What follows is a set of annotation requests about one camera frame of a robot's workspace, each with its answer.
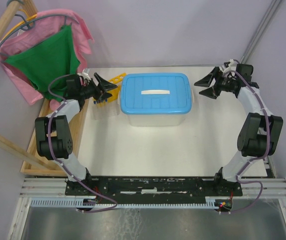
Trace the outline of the yellow test tube rack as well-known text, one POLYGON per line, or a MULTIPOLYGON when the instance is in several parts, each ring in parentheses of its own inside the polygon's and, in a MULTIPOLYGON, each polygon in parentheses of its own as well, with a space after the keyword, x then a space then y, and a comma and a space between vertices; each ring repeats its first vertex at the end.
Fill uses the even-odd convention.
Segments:
POLYGON ((118 95, 119 95, 119 91, 121 90, 123 78, 124 78, 126 75, 127 75, 127 74, 124 72, 124 73, 122 73, 122 74, 120 74, 120 75, 117 75, 117 76, 114 77, 114 78, 111 78, 111 79, 109 80, 109 82, 111 82, 111 83, 117 85, 117 88, 116 88, 116 89, 108 91, 108 93, 111 93, 111 94, 112 94, 112 97, 108 98, 106 103, 104 103, 104 102, 103 102, 103 103, 99 103, 99 102, 98 102, 98 104, 95 104, 95 105, 103 105, 103 104, 111 103, 111 102, 117 100, 117 99, 118 99, 118 95))

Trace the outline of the blue plastic tray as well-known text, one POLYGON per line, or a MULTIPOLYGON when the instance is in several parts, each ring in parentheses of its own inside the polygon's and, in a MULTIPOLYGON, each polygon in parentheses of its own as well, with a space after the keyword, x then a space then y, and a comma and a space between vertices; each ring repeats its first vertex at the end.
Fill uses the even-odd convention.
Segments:
POLYGON ((126 115, 184 115, 192 109, 190 82, 176 72, 128 74, 119 103, 126 115))

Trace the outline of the white plastic bin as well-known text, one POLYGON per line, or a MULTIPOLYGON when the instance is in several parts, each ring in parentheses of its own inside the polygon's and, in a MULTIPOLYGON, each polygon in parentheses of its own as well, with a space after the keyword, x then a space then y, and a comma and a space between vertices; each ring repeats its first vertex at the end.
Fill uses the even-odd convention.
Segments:
POLYGON ((186 114, 126 114, 129 124, 135 127, 169 127, 180 125, 187 117, 186 114))

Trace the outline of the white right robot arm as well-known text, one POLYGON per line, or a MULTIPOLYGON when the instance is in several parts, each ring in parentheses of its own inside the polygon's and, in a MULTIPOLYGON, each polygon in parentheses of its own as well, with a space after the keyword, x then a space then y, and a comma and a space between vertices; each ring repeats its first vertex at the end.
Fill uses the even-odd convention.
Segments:
POLYGON ((234 94, 247 114, 237 137, 237 152, 214 175, 212 189, 219 196, 237 189, 243 174, 257 161, 273 155, 279 142, 283 118, 274 115, 262 100, 259 86, 252 80, 253 71, 252 65, 231 59, 194 83, 204 88, 200 95, 211 99, 221 92, 234 94))

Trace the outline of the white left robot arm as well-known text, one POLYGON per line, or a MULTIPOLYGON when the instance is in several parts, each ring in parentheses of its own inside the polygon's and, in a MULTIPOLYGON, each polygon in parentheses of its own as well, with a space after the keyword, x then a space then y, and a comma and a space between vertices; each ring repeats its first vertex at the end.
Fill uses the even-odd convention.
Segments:
POLYGON ((66 84, 59 107, 35 120, 36 148, 40 156, 54 161, 68 176, 68 183, 82 195, 89 195, 94 183, 89 170, 73 152, 70 121, 83 109, 87 99, 97 105, 115 100, 135 127, 180 125, 192 110, 195 95, 183 73, 132 73, 116 80, 105 80, 89 70, 63 75, 66 84))

